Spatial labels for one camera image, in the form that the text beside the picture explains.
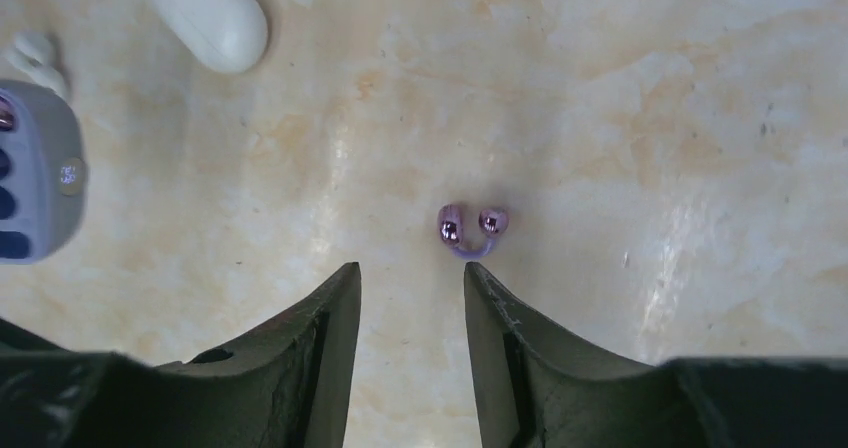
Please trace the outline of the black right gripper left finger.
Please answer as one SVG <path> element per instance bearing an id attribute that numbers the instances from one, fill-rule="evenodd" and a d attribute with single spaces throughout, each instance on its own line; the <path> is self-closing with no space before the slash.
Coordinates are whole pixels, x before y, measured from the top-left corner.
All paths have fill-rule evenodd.
<path id="1" fill-rule="evenodd" d="M 187 362 L 75 352 L 1 325 L 5 447 L 339 447 L 361 312 L 361 271 Z"/>

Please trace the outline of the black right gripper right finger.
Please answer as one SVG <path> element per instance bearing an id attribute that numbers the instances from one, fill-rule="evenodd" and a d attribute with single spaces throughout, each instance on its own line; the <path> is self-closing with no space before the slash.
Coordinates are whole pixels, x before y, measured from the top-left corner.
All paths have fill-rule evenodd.
<path id="1" fill-rule="evenodd" d="M 843 358 L 681 357 L 603 349 L 476 262 L 465 317 L 486 447 L 843 447 Z"/>

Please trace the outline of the lavender charging case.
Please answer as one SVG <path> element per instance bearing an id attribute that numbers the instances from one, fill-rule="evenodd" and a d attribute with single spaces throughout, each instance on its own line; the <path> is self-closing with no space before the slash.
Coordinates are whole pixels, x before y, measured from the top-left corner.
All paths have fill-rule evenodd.
<path id="1" fill-rule="evenodd" d="M 66 245 L 84 215 L 88 167 L 79 121 L 36 84 L 1 81 L 16 129 L 1 131 L 1 263 L 37 263 Z"/>

